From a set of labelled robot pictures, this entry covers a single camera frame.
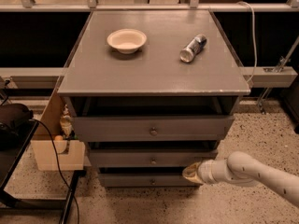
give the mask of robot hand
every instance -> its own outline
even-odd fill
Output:
[[[243,152],[234,152],[223,161],[194,163],[184,169],[183,176],[199,184],[226,182],[249,187],[260,182],[299,207],[298,176],[262,164]]]

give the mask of drawer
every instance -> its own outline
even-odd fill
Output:
[[[184,168],[159,169],[99,169],[99,181],[103,187],[195,187],[182,176]]]
[[[217,151],[211,152],[155,152],[155,151],[93,151],[89,160],[93,167],[174,167],[188,166],[196,161],[215,159]]]
[[[221,140],[233,116],[77,117],[74,130],[83,142]]]

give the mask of gray tabletop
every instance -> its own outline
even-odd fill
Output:
[[[107,44],[109,34],[124,28],[148,37],[134,54],[120,54]],[[198,34],[206,36],[206,46],[186,64],[179,52]],[[58,91],[62,96],[249,92],[215,22],[204,10],[94,12]]]

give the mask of top drawer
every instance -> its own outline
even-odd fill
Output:
[[[74,129],[83,142],[221,140],[233,116],[80,117]]]

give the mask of cabinet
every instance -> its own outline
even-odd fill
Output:
[[[134,54],[107,44],[110,33],[144,32]],[[190,64],[180,50],[207,37]],[[208,11],[96,11],[58,90],[78,139],[105,187],[192,186],[182,170],[213,159],[239,97],[250,89]]]

